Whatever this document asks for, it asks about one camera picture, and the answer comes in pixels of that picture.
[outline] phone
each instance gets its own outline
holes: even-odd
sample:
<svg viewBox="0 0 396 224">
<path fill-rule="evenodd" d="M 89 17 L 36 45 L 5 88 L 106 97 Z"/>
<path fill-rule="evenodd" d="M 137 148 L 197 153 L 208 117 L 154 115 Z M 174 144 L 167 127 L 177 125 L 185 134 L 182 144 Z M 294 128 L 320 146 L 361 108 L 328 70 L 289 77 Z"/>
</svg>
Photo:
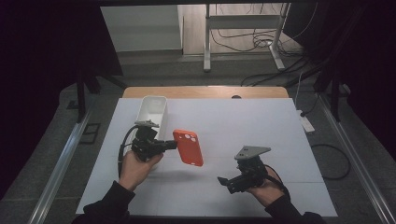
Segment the phone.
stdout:
<svg viewBox="0 0 396 224">
<path fill-rule="evenodd" d="M 176 129 L 173 131 L 173 136 L 177 142 L 177 150 L 180 158 L 184 163 L 195 166 L 204 165 L 198 135 L 196 133 Z"/>
</svg>

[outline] human hand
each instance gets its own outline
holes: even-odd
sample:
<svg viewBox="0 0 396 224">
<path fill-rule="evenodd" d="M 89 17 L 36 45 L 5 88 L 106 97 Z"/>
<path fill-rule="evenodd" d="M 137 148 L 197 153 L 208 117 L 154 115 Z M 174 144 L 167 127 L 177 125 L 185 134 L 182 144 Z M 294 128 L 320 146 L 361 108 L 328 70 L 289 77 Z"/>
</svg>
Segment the human hand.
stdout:
<svg viewBox="0 0 396 224">
<path fill-rule="evenodd" d="M 141 161 L 133 151 L 128 151 L 123 158 L 119 184 L 129 191 L 134 191 L 148 177 L 151 168 L 162 158 L 163 154 L 159 154 L 148 161 Z"/>
<path fill-rule="evenodd" d="M 279 176 L 275 173 L 273 169 L 268 166 L 265 166 L 265 169 L 268 172 L 268 175 L 280 181 Z M 253 194 L 253 196 L 264 206 L 267 207 L 276 199 L 285 195 L 280 187 L 272 182 L 271 180 L 265 179 L 264 183 L 260 187 L 254 187 L 247 189 L 247 192 Z"/>
</svg>

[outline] metal rail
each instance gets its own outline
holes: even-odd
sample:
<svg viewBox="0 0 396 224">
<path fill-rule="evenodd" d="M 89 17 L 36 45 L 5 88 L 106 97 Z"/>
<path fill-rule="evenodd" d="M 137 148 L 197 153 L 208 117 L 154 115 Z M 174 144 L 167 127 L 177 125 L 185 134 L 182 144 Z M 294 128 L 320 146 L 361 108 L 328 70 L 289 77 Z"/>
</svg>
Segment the metal rail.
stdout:
<svg viewBox="0 0 396 224">
<path fill-rule="evenodd" d="M 92 108 L 94 105 L 95 98 L 93 98 L 88 106 L 85 116 L 82 118 L 80 123 L 77 123 L 71 132 L 69 139 L 64 146 L 61 156 L 52 171 L 49 181 L 43 190 L 37 204 L 35 205 L 35 210 L 33 211 L 28 223 L 43 223 L 47 213 L 50 210 L 53 199 L 55 198 L 56 192 L 61 186 L 62 180 L 64 179 L 64 174 L 67 171 L 67 167 L 73 157 L 73 154 L 78 145 L 78 141 L 84 132 L 85 126 L 88 123 L 88 119 L 92 113 Z"/>
<path fill-rule="evenodd" d="M 396 220 L 392 211 L 389 209 L 389 205 L 382 195 L 378 185 L 375 183 L 371 175 L 369 174 L 367 168 L 363 164 L 356 148 L 353 146 L 352 142 L 347 136 L 346 131 L 344 130 L 342 124 L 337 122 L 335 118 L 332 116 L 332 112 L 330 111 L 330 104 L 326 98 L 319 96 L 320 103 L 322 105 L 322 109 L 326 114 L 327 119 L 329 120 L 332 128 L 334 129 L 335 134 L 337 135 L 338 140 L 340 141 L 345 153 L 348 155 L 351 164 L 361 181 L 364 189 L 367 192 L 378 216 L 381 218 L 382 223 L 386 224 L 395 224 Z"/>
</svg>

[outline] table surface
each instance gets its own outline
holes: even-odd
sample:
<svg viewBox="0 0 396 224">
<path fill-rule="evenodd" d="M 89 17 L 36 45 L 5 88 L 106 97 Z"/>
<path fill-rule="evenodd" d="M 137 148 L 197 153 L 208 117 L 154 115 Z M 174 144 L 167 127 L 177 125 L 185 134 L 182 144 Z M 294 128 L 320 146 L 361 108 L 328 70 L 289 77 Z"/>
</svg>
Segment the table surface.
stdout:
<svg viewBox="0 0 396 224">
<path fill-rule="evenodd" d="M 126 132 L 132 125 L 141 98 L 146 95 L 169 98 L 165 139 L 170 139 L 172 130 L 180 127 L 197 132 L 205 164 L 201 168 L 184 164 L 176 150 L 167 151 L 159 168 L 136 190 L 136 197 L 129 207 L 131 214 L 267 217 L 268 214 L 249 195 L 236 193 L 231 196 L 215 178 L 238 175 L 233 156 L 240 147 L 265 144 L 273 150 L 262 155 L 262 160 L 277 169 L 294 195 L 292 197 L 300 212 L 336 216 L 293 102 L 285 89 L 278 87 L 152 87 L 125 90 L 81 198 L 78 213 L 82 212 L 83 205 L 99 200 L 117 177 L 114 164 L 118 152 L 113 148 L 122 138 L 120 133 Z M 231 100 L 233 95 L 241 95 L 245 100 Z M 294 172 L 293 166 L 304 171 Z"/>
</svg>

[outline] wooden edge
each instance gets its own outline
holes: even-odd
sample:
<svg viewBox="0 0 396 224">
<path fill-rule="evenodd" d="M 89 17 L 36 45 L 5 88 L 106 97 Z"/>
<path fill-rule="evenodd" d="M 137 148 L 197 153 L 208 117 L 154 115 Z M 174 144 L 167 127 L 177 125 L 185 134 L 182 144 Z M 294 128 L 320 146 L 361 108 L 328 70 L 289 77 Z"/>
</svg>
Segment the wooden edge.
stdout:
<svg viewBox="0 0 396 224">
<path fill-rule="evenodd" d="M 225 98 L 237 95 L 241 98 L 289 98 L 283 87 L 129 87 L 122 98 L 143 98 L 147 95 L 161 95 L 166 98 Z"/>
</svg>

